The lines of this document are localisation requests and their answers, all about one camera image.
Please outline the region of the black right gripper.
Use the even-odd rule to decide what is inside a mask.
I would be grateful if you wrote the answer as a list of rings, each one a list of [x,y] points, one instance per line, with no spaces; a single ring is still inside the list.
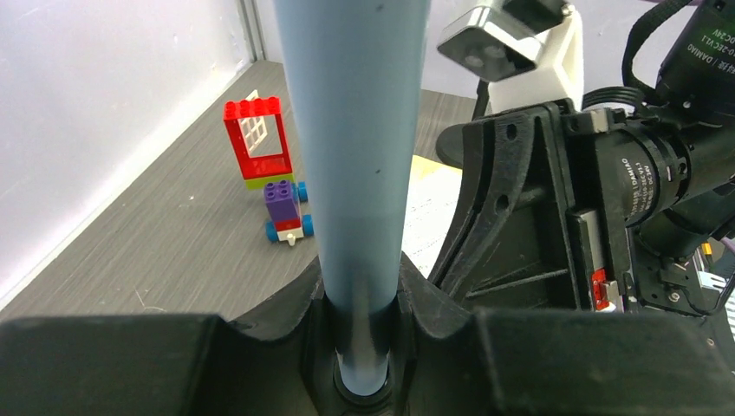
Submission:
[[[734,233],[733,128],[663,108],[572,111],[547,101],[463,126],[459,198],[431,283],[467,309],[716,315],[734,283],[705,292],[693,255]]]

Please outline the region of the light blue music stand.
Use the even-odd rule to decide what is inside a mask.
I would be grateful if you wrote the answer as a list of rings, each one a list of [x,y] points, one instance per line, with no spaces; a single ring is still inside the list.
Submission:
[[[427,1],[277,1],[289,97],[344,386],[388,371]]]

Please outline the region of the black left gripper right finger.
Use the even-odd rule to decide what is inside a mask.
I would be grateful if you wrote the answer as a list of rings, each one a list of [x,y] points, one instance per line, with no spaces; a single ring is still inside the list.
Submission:
[[[400,260],[397,411],[405,415],[731,415],[734,376],[662,313],[467,311]]]

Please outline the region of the white sheet music page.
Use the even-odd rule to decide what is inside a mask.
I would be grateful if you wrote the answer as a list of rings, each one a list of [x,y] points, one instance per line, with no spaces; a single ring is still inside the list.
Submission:
[[[425,278],[438,260],[460,186],[461,171],[451,167],[411,175],[402,250]]]

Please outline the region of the yellow sheet music page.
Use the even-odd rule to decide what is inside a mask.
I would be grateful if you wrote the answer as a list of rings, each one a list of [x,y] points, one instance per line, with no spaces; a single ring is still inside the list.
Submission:
[[[458,168],[451,167],[435,160],[421,157],[414,154],[411,162],[411,179],[423,179],[434,173],[451,174],[461,176],[462,171]]]

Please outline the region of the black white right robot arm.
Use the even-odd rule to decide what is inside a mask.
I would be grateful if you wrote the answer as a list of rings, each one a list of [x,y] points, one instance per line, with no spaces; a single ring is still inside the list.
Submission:
[[[644,42],[685,7],[632,27],[620,86],[583,87],[582,22],[565,1],[479,1],[439,52],[480,79],[462,128],[457,207],[431,283],[467,308],[706,318],[692,255],[734,234],[734,4],[704,1],[649,87]]]

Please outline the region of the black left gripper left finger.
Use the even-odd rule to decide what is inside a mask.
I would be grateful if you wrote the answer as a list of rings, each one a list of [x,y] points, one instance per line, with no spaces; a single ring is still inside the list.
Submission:
[[[300,372],[313,261],[234,321],[33,316],[1,326],[4,415],[313,415]]]

